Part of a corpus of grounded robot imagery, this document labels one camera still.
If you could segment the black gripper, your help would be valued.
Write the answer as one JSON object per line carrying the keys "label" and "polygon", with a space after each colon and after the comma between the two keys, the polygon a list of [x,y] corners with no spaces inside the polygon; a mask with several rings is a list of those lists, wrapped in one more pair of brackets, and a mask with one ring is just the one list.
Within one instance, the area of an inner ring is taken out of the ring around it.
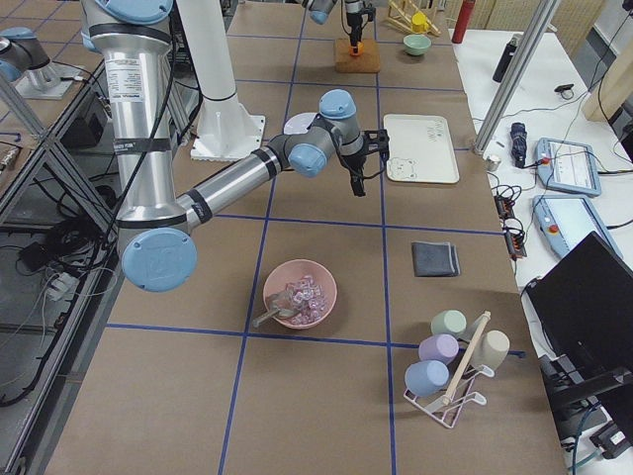
{"label": "black gripper", "polygon": [[341,164],[347,169],[350,175],[350,186],[353,195],[356,197],[365,196],[364,188],[364,165],[366,162],[366,155],[362,152],[355,152],[352,154],[343,154],[340,157]]}
{"label": "black gripper", "polygon": [[346,26],[344,31],[348,34],[349,42],[351,45],[356,45],[360,42],[360,33],[363,29],[363,18],[361,12],[345,12]]}

